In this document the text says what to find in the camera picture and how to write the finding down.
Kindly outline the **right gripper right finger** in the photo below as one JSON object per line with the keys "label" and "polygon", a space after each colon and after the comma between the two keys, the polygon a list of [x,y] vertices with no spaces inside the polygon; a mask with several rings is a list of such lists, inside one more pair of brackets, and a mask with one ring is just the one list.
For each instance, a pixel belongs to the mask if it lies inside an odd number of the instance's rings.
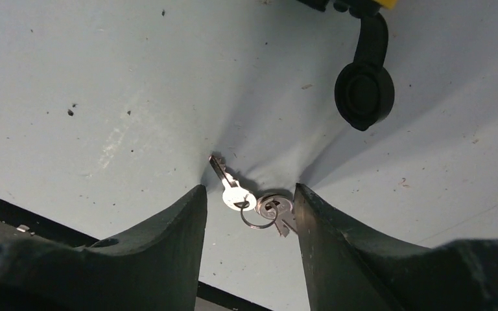
{"label": "right gripper right finger", "polygon": [[311,310],[498,310],[498,239],[411,244],[304,184],[294,212]]}

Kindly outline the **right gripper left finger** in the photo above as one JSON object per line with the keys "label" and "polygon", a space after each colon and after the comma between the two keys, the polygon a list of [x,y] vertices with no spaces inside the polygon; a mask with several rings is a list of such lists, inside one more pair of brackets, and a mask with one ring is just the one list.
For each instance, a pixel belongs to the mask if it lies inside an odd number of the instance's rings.
{"label": "right gripper left finger", "polygon": [[193,310],[207,219],[203,185],[86,245],[59,227],[0,238],[0,310]]}

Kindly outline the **silver key pair front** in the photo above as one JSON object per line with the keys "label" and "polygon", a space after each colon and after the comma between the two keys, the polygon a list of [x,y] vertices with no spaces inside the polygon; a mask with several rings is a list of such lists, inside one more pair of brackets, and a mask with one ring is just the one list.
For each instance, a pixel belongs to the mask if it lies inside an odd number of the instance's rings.
{"label": "silver key pair front", "polygon": [[[294,215],[294,202],[291,198],[273,192],[256,196],[227,171],[226,165],[219,156],[212,154],[208,161],[224,187],[222,201],[230,209],[240,214],[245,225],[252,229],[275,227],[282,237],[298,232]],[[250,222],[244,215],[245,212],[250,211],[254,211],[268,222],[265,224]]]}

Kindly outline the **yellow black padlock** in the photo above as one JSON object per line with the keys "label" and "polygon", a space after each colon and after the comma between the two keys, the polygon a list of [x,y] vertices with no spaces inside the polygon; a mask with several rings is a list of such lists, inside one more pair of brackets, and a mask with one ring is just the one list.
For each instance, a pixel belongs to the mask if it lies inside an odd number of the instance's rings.
{"label": "yellow black padlock", "polygon": [[333,1],[338,12],[349,12],[360,21],[353,61],[338,75],[335,104],[341,117],[356,130],[366,131],[391,112],[395,87],[384,67],[388,50],[388,25],[380,9],[391,9],[395,1]]}

